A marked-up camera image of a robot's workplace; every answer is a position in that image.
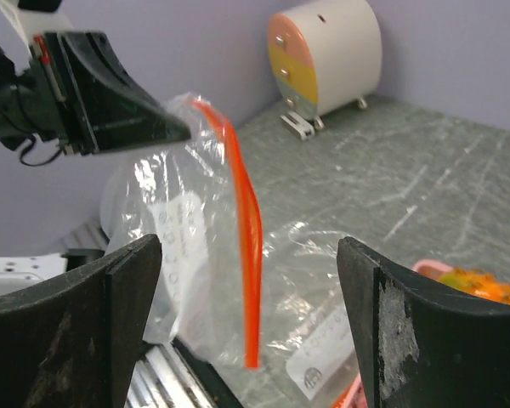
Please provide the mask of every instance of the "wheel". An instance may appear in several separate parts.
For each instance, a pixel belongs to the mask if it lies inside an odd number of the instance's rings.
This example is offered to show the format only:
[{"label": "wheel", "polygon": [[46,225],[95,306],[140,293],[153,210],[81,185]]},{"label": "wheel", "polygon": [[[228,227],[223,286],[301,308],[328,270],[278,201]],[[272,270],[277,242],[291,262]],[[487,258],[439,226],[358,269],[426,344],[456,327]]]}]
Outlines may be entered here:
[{"label": "wheel", "polygon": [[315,130],[323,130],[325,128],[325,123],[323,123],[319,116],[316,116],[314,119],[314,128]]},{"label": "wheel", "polygon": [[358,107],[359,107],[359,109],[361,109],[362,111],[364,111],[366,108],[368,108],[368,104],[366,103],[365,98],[359,98],[359,99],[357,99],[357,106],[358,106]]}]

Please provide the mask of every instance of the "label on plastic bag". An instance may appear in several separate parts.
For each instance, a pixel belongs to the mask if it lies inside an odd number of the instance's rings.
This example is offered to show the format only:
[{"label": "label on plastic bag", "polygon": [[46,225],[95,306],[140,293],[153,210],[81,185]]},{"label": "label on plastic bag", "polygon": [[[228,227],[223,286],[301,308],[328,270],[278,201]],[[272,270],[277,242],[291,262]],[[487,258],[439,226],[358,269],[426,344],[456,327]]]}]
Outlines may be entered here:
[{"label": "label on plastic bag", "polygon": [[179,335],[195,352],[212,347],[213,328],[206,224],[201,198],[194,192],[150,206],[162,247],[162,278],[177,318]]},{"label": "label on plastic bag", "polygon": [[348,314],[340,306],[300,345],[286,371],[311,401],[353,352]]}]

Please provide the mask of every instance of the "plastic bag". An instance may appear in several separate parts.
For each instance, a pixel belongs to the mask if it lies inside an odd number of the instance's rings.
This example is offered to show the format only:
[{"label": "plastic bag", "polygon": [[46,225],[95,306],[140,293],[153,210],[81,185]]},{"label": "plastic bag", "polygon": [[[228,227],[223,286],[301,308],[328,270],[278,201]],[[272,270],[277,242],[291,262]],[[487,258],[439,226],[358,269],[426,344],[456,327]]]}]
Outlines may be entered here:
[{"label": "plastic bag", "polygon": [[343,408],[359,369],[337,274],[348,232],[337,224],[296,222],[264,240],[262,369],[215,367],[246,408]]},{"label": "plastic bag", "polygon": [[[145,341],[177,336],[203,360],[245,357],[257,367],[262,222],[235,131],[199,96],[166,110],[190,125],[192,139],[131,152],[115,171],[100,208],[107,252],[146,234],[161,239]],[[234,308],[224,301],[231,296],[241,299]]]}]

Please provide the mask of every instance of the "gray wall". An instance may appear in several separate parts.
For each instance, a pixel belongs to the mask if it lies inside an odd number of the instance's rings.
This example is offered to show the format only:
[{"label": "gray wall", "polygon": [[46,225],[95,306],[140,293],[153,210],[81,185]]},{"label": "gray wall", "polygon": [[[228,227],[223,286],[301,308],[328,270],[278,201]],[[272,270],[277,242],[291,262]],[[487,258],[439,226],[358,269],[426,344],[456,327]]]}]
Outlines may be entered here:
[{"label": "gray wall", "polygon": [[[130,75],[158,99],[196,91],[238,124],[277,99],[266,24],[296,3],[65,0],[64,8],[77,29],[105,31]],[[26,50],[1,14],[0,44],[26,66]],[[46,147],[42,153],[53,149]],[[117,156],[73,157],[32,169],[0,145],[0,255],[38,252],[96,216],[116,162]]]},{"label": "gray wall", "polygon": [[369,3],[382,27],[382,94],[510,130],[510,0]]}]

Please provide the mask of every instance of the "cylindrical bin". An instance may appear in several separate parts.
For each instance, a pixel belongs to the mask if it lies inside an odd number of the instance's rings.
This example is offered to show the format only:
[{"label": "cylindrical bin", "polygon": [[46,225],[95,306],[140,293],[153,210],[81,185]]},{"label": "cylindrical bin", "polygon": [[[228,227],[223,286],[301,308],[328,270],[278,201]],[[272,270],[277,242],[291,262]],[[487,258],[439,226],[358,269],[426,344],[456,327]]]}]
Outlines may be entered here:
[{"label": "cylindrical bin", "polygon": [[272,16],[269,57],[281,95],[314,120],[374,92],[382,38],[366,0],[319,0]]}]

